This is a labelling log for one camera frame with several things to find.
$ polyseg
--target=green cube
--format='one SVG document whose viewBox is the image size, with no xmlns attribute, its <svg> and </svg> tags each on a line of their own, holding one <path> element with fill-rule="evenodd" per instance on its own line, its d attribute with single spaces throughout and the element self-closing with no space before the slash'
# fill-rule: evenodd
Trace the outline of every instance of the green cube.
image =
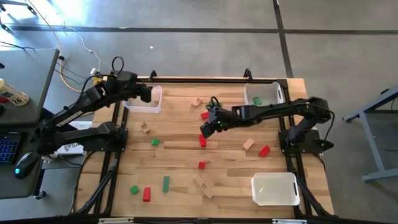
<svg viewBox="0 0 398 224">
<path fill-rule="evenodd" d="M 169 185 L 170 185 L 170 177 L 169 176 L 164 176 L 163 178 L 163 192 L 168 192 L 169 191 Z"/>
<path fill-rule="evenodd" d="M 159 139 L 152 139 L 152 145 L 153 146 L 158 146 L 159 145 Z"/>
<path fill-rule="evenodd" d="M 139 189 L 138 189 L 138 187 L 137 187 L 136 185 L 134 185 L 134 186 L 132 186 L 132 187 L 130 188 L 130 192 L 131 192 L 132 194 L 136 194 L 136 193 L 139 192 Z"/>
<path fill-rule="evenodd" d="M 262 105 L 262 102 L 261 102 L 260 98 L 258 98 L 258 97 L 253 97 L 253 102 L 254 102 L 254 105 Z"/>
</svg>

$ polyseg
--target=yellow cable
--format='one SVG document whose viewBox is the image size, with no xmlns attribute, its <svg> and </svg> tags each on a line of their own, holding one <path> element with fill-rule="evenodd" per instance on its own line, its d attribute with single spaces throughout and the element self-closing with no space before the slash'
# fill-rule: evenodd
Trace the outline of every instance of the yellow cable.
<svg viewBox="0 0 398 224">
<path fill-rule="evenodd" d="M 39 14 L 39 16 L 44 20 L 44 22 L 48 25 L 48 27 L 50 28 L 51 32 L 54 34 L 54 37 L 56 38 L 57 42 L 58 42 L 58 47 L 60 48 L 60 56 L 62 56 L 62 48 L 61 48 L 61 43 L 60 40 L 58 40 L 57 35 L 55 34 L 54 30 L 52 29 L 52 27 L 50 26 L 50 24 L 44 19 L 44 17 L 41 15 L 41 13 L 36 9 L 35 5 L 33 5 L 33 3 L 28 0 L 30 5 L 32 5 L 32 7 L 36 10 L 36 12 Z M 65 81 L 65 78 L 63 77 L 63 60 L 61 60 L 61 66 L 60 66 L 60 76 L 62 81 L 64 82 L 64 84 L 69 87 L 69 89 L 74 90 L 76 92 L 81 92 L 81 90 L 77 90 L 74 87 L 70 86 L 67 81 Z"/>
</svg>

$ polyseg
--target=concrete floor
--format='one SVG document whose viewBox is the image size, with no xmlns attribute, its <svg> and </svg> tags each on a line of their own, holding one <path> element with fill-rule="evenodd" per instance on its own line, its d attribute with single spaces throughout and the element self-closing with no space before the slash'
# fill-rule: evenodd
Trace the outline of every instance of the concrete floor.
<svg viewBox="0 0 398 224">
<path fill-rule="evenodd" d="M 277 28 L 271 0 L 49 2 L 52 5 L 42 2 L 37 6 L 40 11 L 49 12 L 46 18 L 54 25 L 63 22 L 61 14 L 69 26 Z M 397 1 L 279 0 L 279 4 L 285 29 L 398 30 L 394 10 Z M 10 7 L 7 12 L 13 18 L 2 12 L 3 22 L 43 24 L 29 11 L 22 13 Z M 91 68 L 97 67 L 95 57 L 84 50 L 74 33 L 57 34 L 67 58 L 66 66 L 88 76 Z M 111 69 L 115 55 L 122 55 L 127 62 L 125 69 L 138 74 L 149 74 L 154 69 L 159 75 L 240 77 L 249 67 L 255 77 L 286 77 L 278 34 L 82 32 L 80 35 L 98 53 L 103 72 Z M 0 36 L 1 41 L 29 47 L 57 47 L 50 32 L 16 31 L 10 35 L 1 31 Z M 398 177 L 362 182 L 362 174 L 376 171 L 374 159 L 362 125 L 357 121 L 345 124 L 340 117 L 377 97 L 384 89 L 398 85 L 398 35 L 289 34 L 286 40 L 294 77 L 304 78 L 308 95 L 327 99 L 336 113 L 329 138 L 335 147 L 324 156 L 336 214 L 397 223 Z M 55 73 L 45 107 L 58 111 L 77 96 Z M 321 134 L 325 134 L 327 126 L 318 126 Z M 390 165 L 398 167 L 398 161 Z M 43 189 L 49 196 L 39 201 L 2 200 L 0 220 L 67 214 L 77 174 L 76 169 L 48 171 Z M 15 207 L 23 215 L 15 213 Z"/>
</svg>

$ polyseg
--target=black desk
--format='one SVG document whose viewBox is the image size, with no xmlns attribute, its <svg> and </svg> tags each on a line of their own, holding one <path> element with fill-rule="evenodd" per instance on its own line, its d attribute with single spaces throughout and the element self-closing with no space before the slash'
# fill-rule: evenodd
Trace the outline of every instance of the black desk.
<svg viewBox="0 0 398 224">
<path fill-rule="evenodd" d="M 17 160 L 27 151 L 31 134 L 42 114 L 44 99 L 57 62 L 57 49 L 0 51 L 0 62 L 5 69 L 0 70 L 0 78 L 30 97 L 28 105 L 22 107 L 4 104 L 6 110 L 0 117 L 0 131 L 23 131 L 22 148 Z M 41 172 L 41 161 L 25 179 L 14 177 L 15 165 L 0 165 L 0 199 L 21 198 L 32 195 Z"/>
</svg>

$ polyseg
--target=keyboard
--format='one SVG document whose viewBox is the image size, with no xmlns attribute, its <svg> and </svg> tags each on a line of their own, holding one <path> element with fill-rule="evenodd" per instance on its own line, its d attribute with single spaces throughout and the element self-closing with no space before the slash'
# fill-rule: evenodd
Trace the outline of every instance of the keyboard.
<svg viewBox="0 0 398 224">
<path fill-rule="evenodd" d="M 22 133 L 0 132 L 0 164 L 14 164 Z"/>
</svg>

